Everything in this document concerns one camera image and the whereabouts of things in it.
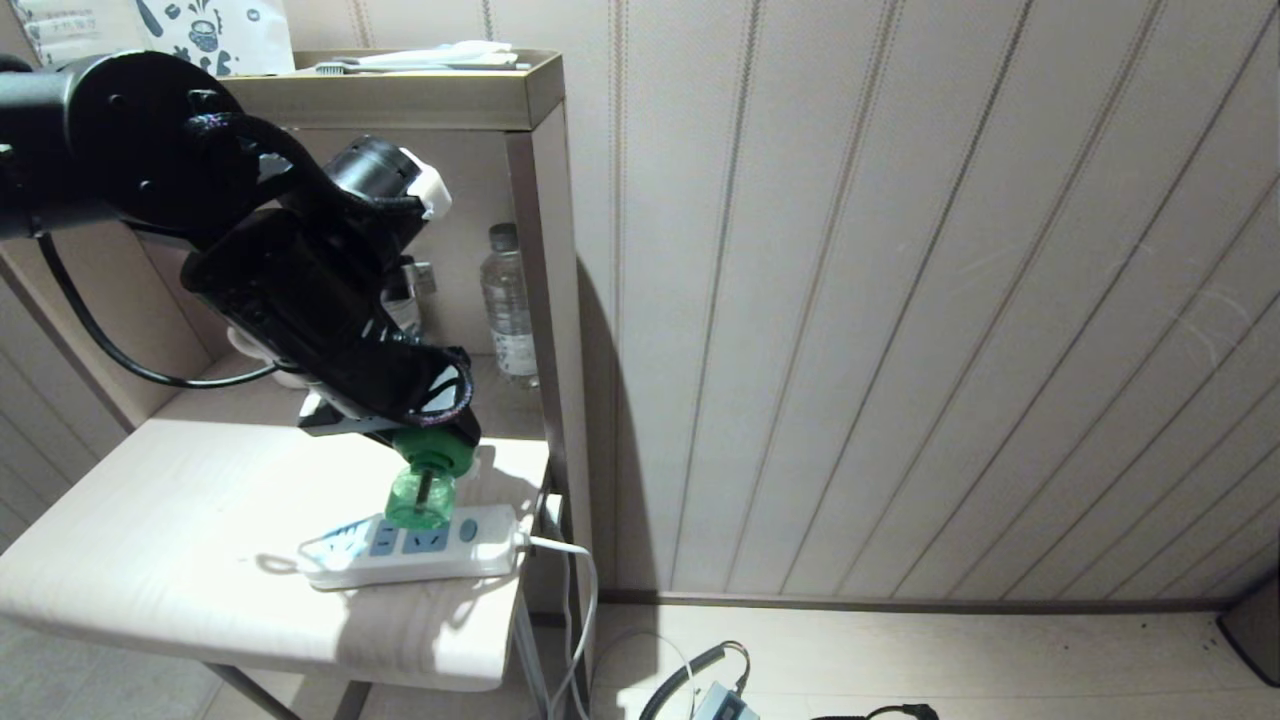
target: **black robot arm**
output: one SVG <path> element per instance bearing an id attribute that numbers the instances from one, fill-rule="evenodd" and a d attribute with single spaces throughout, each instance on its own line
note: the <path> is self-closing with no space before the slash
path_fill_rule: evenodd
<path id="1" fill-rule="evenodd" d="M 0 238 L 101 219 L 192 252 L 183 287 L 301 374 L 315 434 L 444 427 L 474 446 L 462 348 L 406 336 L 379 296 L 449 197 L 435 170 L 361 137 L 320 167 L 198 68 L 120 53 L 0 61 Z M 276 201 L 279 208 L 261 209 Z"/>

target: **green bottle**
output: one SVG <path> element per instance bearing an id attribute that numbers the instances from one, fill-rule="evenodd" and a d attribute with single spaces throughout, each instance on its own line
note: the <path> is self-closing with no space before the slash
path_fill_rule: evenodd
<path id="1" fill-rule="evenodd" d="M 398 528 L 443 528 L 453 515 L 457 480 L 467 474 L 475 448 L 442 428 L 397 430 L 392 446 L 408 461 L 396 475 L 384 515 Z"/>

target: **floor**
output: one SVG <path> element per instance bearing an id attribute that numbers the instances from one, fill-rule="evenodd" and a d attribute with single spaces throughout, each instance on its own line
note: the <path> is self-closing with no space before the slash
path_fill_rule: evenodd
<path id="1" fill-rule="evenodd" d="M 723 607 L 605 606 L 600 643 L 657 629 L 692 657 L 723 639 L 751 652 L 745 700 L 768 720 L 859 715 L 928 702 L 942 720 L 1280 717 L 1280 691 L 1240 664 L 1208 614 L 1125 616 L 884 615 Z M 543 662 L 559 676 L 558 630 L 538 629 Z M 375 687 L 362 720 L 530 716 L 515 659 L 502 689 L 448 694 Z M 594 720 L 632 720 L 680 667 L 639 635 L 596 666 Z M 730 685 L 741 660 L 698 676 Z M 305 720 L 332 715 L 343 683 L 251 673 Z M 687 693 L 659 715 L 687 717 Z M 0 624 L 0 711 L 6 719 L 262 720 L 200 665 L 50 638 Z"/>

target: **tabletop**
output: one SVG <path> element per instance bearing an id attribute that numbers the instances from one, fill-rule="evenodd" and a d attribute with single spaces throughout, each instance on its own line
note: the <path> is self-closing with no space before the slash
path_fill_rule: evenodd
<path id="1" fill-rule="evenodd" d="M 269 380 L 178 396 L 0 556 L 0 614 L 205 662 L 498 687 L 524 553 L 503 578 L 355 591 L 297 573 L 298 543 L 379 512 L 403 466 L 293 428 L 301 397 Z M 509 503 L 531 529 L 547 459 L 545 442 L 486 438 L 457 505 Z"/>

